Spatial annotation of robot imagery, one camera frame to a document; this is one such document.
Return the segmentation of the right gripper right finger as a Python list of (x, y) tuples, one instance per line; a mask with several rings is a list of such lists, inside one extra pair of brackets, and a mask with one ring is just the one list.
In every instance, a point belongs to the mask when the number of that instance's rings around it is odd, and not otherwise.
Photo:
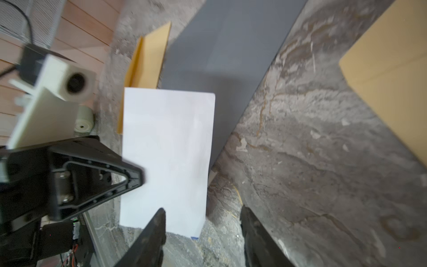
[(249, 207), (242, 207), (240, 221), (247, 267), (294, 267)]

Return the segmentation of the grey envelope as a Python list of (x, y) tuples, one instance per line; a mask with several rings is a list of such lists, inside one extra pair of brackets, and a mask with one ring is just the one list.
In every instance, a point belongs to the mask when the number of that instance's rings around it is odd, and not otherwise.
[(216, 96), (219, 157), (305, 1), (206, 1), (169, 48), (161, 87)]

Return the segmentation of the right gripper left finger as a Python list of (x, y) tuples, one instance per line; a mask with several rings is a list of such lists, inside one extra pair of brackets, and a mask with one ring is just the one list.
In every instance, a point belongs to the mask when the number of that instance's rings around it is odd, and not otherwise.
[(166, 243), (166, 211), (160, 208), (115, 267), (161, 267)]

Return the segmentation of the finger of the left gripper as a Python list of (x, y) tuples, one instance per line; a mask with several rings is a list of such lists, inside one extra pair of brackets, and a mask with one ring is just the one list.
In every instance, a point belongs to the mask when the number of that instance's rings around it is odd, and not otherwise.
[(71, 219), (144, 184), (144, 171), (122, 160), (98, 136), (64, 140), (50, 146), (48, 215)]

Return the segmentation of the blue bordered letter paper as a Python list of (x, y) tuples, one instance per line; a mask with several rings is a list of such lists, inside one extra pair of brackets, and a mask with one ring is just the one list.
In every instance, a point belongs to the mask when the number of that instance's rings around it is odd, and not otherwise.
[(122, 157), (144, 184), (121, 197), (120, 224), (145, 228), (159, 209), (166, 231), (198, 238), (206, 218), (215, 95), (125, 89)]

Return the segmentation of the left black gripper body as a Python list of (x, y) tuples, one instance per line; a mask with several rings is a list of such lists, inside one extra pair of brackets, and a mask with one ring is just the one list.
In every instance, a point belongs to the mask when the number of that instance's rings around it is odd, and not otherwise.
[(57, 221), (51, 204), (52, 146), (1, 147), (1, 233), (10, 234), (43, 217)]

